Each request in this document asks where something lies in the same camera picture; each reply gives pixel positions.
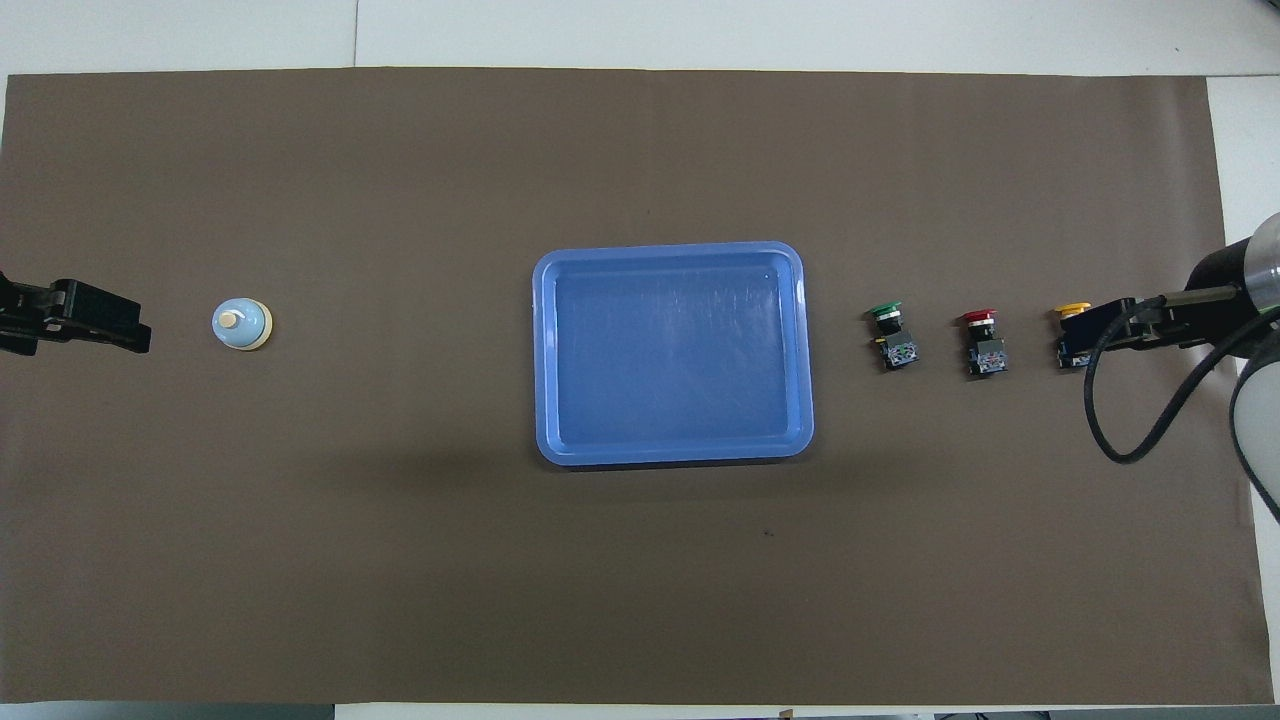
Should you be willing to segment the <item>brown table mat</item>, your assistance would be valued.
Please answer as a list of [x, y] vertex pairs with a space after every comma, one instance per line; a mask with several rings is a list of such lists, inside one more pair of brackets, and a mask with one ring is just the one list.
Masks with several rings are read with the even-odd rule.
[[[550, 465], [540, 258], [742, 240], [803, 260], [810, 446]], [[0, 352], [0, 702], [1267, 703], [1230, 373], [1117, 466], [1050, 315], [1222, 242], [1192, 77], [13, 76], [0, 269], [154, 342]]]

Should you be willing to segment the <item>light blue call bell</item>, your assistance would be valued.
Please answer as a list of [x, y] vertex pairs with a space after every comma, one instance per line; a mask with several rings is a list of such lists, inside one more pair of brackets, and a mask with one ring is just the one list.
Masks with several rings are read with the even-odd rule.
[[228, 348], [255, 351], [273, 336], [274, 318], [270, 309], [255, 299], [228, 299], [212, 311], [211, 332]]

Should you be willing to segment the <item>green push button switch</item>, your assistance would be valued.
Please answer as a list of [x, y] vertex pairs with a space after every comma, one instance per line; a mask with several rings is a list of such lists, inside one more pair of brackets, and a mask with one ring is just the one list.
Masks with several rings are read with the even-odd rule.
[[887, 372], [902, 369], [919, 359], [919, 347], [902, 323], [901, 301], [879, 304], [867, 310], [876, 327], [872, 342]]

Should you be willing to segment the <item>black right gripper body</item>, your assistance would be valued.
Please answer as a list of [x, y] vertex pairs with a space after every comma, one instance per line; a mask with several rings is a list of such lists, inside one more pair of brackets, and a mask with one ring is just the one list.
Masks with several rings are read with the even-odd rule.
[[1075, 331], [1105, 331], [1125, 316], [1121, 331], [1192, 331], [1196, 318], [1185, 306], [1171, 305], [1166, 295], [1125, 297], [1075, 315]]

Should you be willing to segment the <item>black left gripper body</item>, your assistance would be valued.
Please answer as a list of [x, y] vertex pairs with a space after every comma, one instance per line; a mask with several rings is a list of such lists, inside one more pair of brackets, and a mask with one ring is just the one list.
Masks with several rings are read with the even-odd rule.
[[141, 323], [140, 314], [138, 302], [82, 281], [26, 284], [0, 272], [0, 333], [100, 337], [100, 331]]

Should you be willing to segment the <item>red push button switch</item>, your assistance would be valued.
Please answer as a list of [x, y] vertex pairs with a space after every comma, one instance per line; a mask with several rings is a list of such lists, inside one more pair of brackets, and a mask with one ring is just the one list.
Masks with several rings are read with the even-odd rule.
[[966, 365], [970, 375], [988, 377], [1009, 369], [1005, 338], [998, 333], [998, 313], [983, 307], [960, 316], [968, 336]]

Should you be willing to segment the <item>yellow push button switch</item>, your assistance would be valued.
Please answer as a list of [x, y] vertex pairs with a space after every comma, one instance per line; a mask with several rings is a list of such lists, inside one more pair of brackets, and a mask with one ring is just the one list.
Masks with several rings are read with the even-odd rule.
[[1068, 337], [1066, 320], [1085, 313], [1091, 307], [1092, 304], [1089, 302], [1074, 302], [1064, 304], [1053, 309], [1053, 311], [1059, 314], [1059, 325], [1062, 331], [1055, 345], [1059, 368], [1062, 370], [1074, 372], [1085, 368], [1089, 364], [1089, 351], [1076, 351], [1073, 347], [1073, 342]]

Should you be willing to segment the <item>blue plastic tray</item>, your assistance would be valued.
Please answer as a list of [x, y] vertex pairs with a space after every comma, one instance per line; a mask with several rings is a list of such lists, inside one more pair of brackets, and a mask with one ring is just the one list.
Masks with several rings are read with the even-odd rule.
[[535, 441], [561, 468], [772, 461], [815, 434], [800, 255], [562, 249], [532, 270]]

